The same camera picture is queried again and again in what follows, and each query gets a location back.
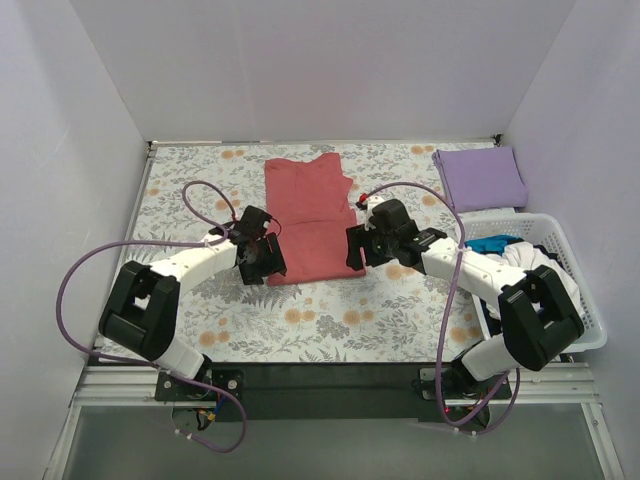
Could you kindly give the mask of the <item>red t shirt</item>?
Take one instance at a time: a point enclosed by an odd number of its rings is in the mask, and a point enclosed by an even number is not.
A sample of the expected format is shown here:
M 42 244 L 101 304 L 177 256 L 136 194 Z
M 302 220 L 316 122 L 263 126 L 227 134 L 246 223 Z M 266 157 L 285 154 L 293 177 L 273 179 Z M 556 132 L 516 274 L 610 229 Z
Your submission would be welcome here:
M 352 184 L 333 152 L 310 162 L 276 158 L 265 163 L 267 212 L 282 226 L 278 241 L 287 268 L 285 275 L 270 276 L 269 286 L 365 275 L 346 265 L 346 230 L 357 224 L 349 205 Z

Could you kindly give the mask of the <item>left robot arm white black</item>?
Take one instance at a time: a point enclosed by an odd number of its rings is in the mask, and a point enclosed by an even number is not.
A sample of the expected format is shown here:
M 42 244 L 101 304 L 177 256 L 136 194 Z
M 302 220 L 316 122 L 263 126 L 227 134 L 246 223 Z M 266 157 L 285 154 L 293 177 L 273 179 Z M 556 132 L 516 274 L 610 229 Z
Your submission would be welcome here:
M 211 229 L 202 247 L 148 265 L 129 261 L 120 268 L 99 333 L 161 369 L 157 401 L 212 402 L 220 397 L 212 386 L 240 397 L 244 374 L 216 370 L 206 355 L 180 338 L 178 308 L 184 294 L 227 270 L 238 269 L 245 285 L 262 285 L 274 274 L 284 276 L 281 231 L 272 215 L 248 206 L 240 219 Z

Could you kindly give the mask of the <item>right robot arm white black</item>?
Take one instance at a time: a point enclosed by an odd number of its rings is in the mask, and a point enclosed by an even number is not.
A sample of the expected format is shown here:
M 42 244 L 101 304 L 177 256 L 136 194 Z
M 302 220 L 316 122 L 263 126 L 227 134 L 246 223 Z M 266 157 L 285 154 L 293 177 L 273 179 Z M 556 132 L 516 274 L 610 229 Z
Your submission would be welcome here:
M 506 371 L 541 370 L 583 335 L 581 315 L 551 267 L 523 269 L 463 250 L 440 230 L 419 229 L 397 199 L 362 196 L 357 206 L 366 220 L 346 231 L 348 267 L 361 271 L 395 260 L 449 281 L 499 314 L 500 334 L 460 353 L 434 376 L 432 386 L 475 397 Z

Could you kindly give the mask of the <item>floral patterned table mat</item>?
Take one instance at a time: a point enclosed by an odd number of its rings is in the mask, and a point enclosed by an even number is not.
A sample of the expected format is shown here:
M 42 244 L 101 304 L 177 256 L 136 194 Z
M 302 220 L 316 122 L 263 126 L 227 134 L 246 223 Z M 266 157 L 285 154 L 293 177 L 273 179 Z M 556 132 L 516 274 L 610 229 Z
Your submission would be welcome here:
M 135 216 L 131 260 L 168 255 L 164 241 L 198 240 L 208 219 L 265 204 L 264 165 L 340 155 L 356 199 L 378 185 L 422 227 L 454 235 L 426 143 L 160 146 Z M 451 359 L 483 335 L 469 294 L 395 262 L 363 277 L 289 286 L 246 286 L 237 270 L 187 293 L 178 335 L 216 362 L 394 362 Z

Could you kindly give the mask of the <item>folded purple t shirt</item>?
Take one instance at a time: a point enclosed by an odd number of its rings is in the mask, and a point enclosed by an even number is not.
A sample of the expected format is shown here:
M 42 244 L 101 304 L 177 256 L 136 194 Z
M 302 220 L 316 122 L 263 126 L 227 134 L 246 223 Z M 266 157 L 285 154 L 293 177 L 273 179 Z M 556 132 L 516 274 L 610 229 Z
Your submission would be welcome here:
M 528 189 L 511 147 L 446 151 L 433 159 L 449 203 L 458 213 L 524 208 Z

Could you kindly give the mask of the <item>blue t shirt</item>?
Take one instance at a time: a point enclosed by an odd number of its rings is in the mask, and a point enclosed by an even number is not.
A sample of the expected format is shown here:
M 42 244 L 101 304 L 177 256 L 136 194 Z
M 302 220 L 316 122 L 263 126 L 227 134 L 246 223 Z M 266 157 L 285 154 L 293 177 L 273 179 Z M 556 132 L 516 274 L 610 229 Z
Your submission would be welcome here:
M 465 246 L 478 254 L 494 254 L 502 256 L 506 247 L 518 243 L 521 238 L 511 235 L 494 235 L 467 240 Z

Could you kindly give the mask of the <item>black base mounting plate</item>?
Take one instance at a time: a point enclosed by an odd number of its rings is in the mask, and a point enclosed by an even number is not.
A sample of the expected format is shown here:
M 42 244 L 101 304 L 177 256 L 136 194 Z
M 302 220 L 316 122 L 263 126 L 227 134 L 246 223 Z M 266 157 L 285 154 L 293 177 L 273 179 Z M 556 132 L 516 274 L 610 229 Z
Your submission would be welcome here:
M 239 400 L 250 420 L 416 419 L 440 422 L 419 385 L 420 363 L 216 363 L 204 381 Z

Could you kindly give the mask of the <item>white t shirt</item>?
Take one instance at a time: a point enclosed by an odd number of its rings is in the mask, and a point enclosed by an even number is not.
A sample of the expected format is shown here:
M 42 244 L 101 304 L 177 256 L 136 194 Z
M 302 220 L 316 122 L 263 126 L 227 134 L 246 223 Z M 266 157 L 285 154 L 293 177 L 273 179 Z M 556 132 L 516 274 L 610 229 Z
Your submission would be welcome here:
M 535 270 L 541 265 L 551 268 L 558 274 L 578 315 L 580 317 L 584 315 L 578 284 L 564 270 L 558 261 L 558 256 L 554 253 L 548 253 L 542 245 L 520 241 L 507 245 L 501 255 L 488 253 L 487 256 L 501 264 L 520 267 L 524 270 Z

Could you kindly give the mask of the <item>aluminium frame rail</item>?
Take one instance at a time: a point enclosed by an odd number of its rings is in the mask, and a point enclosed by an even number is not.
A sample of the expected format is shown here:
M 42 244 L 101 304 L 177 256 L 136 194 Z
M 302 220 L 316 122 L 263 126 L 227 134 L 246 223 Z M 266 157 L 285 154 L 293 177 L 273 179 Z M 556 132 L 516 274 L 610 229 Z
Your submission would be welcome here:
M 250 420 L 236 408 L 188 438 L 192 404 L 155 399 L 158 374 L 86 369 L 46 471 L 49 479 L 620 479 L 593 376 L 554 363 L 509 378 L 484 414 L 488 433 L 416 419 Z

